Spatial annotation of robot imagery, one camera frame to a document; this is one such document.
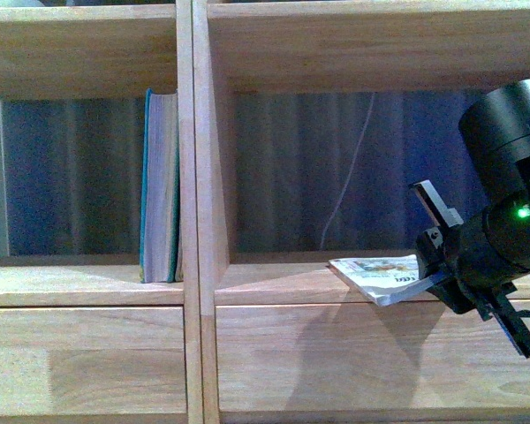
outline white cable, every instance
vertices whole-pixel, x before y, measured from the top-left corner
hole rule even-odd
[[[336,216],[336,213],[339,210],[339,207],[342,205],[342,200],[344,199],[345,192],[347,191],[347,186],[350,184],[350,180],[352,179],[353,168],[355,168],[355,162],[357,161],[357,156],[359,155],[359,152],[360,152],[360,146],[363,141],[363,138],[365,137],[365,131],[367,130],[367,126],[369,125],[369,120],[371,119],[371,113],[373,112],[374,103],[375,103],[375,93],[372,93],[371,101],[369,102],[369,109],[367,110],[367,116],[365,117],[365,123],[363,124],[363,128],[361,129],[361,134],[357,141],[357,146],[355,147],[355,153],[353,154],[352,164],[350,165],[350,170],[347,173],[347,178],[345,179],[344,188],[342,189],[342,192],[339,194],[336,207],[332,211],[332,215],[329,216],[328,221],[326,222],[326,225],[324,226],[324,230],[322,231],[322,238],[320,240],[320,250],[324,250],[324,245],[326,244],[326,233],[328,232],[328,228],[330,224],[332,223],[332,221],[334,220],[334,217]]]

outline book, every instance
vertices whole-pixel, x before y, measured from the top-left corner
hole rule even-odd
[[[416,255],[384,258],[344,258],[329,261],[341,279],[358,287],[379,307],[409,299],[429,289],[442,276],[418,278]]]
[[[144,283],[182,280],[179,229],[177,94],[149,89],[141,189],[140,266]]]

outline wooden shelf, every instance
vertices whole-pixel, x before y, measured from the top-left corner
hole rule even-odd
[[[174,4],[0,9],[0,99],[177,87]]]
[[[403,255],[406,252],[306,252],[239,255],[216,288],[216,305],[298,305],[365,303],[359,289],[338,278],[328,260],[342,257]],[[530,276],[516,280],[513,299],[530,299]],[[433,301],[424,292],[413,301]]]
[[[139,265],[0,267],[0,307],[182,305],[183,287],[142,284]]]
[[[530,1],[209,4],[239,92],[493,87],[530,78]]]

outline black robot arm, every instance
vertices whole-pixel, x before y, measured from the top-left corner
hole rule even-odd
[[[440,273],[429,292],[457,314],[494,316],[529,358],[530,311],[516,311],[507,295],[530,274],[530,79],[488,94],[459,128],[491,205],[464,223],[429,181],[411,185],[435,223],[416,240],[420,278]]]

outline wooden bookshelf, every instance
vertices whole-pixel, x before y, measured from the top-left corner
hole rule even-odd
[[[180,284],[130,258],[0,258],[0,423],[203,422],[192,3],[0,9],[0,100],[178,90]]]
[[[530,422],[530,360],[495,322],[427,293],[377,308],[327,268],[339,253],[238,253],[232,108],[530,78],[530,1],[195,0],[193,51],[205,422]]]
[[[230,264],[216,286],[217,306],[368,303],[360,290],[343,281],[328,264],[344,257],[392,256],[404,252],[302,252],[244,254]],[[530,276],[515,280],[512,299],[530,299]],[[412,301],[437,301],[422,293]]]
[[[138,265],[0,267],[0,307],[183,305],[183,284],[142,284]]]
[[[0,99],[177,89],[176,6],[0,9]]]
[[[238,92],[495,87],[530,78],[530,1],[209,4]]]

